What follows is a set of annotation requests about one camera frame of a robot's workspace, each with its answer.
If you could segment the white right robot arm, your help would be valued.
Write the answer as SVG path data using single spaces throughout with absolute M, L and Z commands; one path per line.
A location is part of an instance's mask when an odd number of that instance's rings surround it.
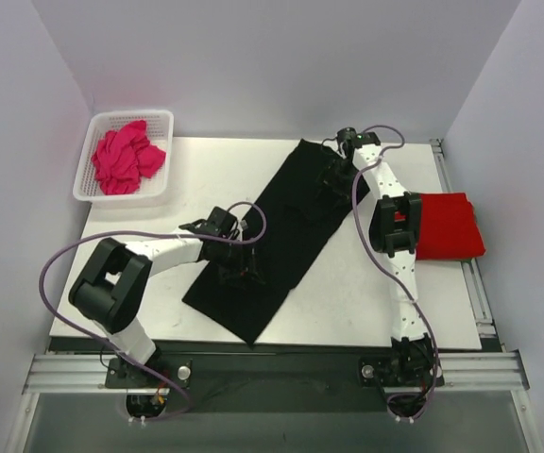
M 391 341 L 394 357 L 387 365 L 389 376 L 399 385 L 409 385 L 419 376 L 437 371 L 437 344 L 429 322 L 417 303 L 416 257 L 420 237 L 422 199 L 399 182 L 384 161 L 389 150 L 405 142 L 383 147 L 375 133 L 382 125 L 361 132 L 352 127 L 339 130 L 333 140 L 339 159 L 324 170 L 320 179 L 352 205 L 356 230 L 365 252 L 390 280 L 392 310 Z M 364 182 L 376 204 L 368 231 L 357 212 L 357 192 Z

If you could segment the black t shirt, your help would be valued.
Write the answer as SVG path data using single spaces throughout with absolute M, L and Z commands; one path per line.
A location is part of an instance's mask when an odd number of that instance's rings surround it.
M 330 148 L 300 141 L 257 198 L 262 212 L 247 212 L 246 237 L 264 233 L 255 243 L 264 285 L 223 285 L 217 267 L 208 264 L 183 302 L 254 344 L 352 210 L 349 201 L 318 183 L 322 170 L 335 159 L 339 156 Z M 357 201 L 367 193 L 366 184 L 360 183 Z

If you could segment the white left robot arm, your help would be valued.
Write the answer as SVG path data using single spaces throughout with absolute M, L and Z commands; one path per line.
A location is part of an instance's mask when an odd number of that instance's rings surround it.
M 183 264 L 206 261 L 221 283 L 262 284 L 253 241 L 244 240 L 237 218 L 219 207 L 205 219 L 183 224 L 168 238 L 122 243 L 101 240 L 69 292 L 69 301 L 93 321 L 131 362 L 127 377 L 142 389 L 160 379 L 160 352 L 138 320 L 148 280 Z

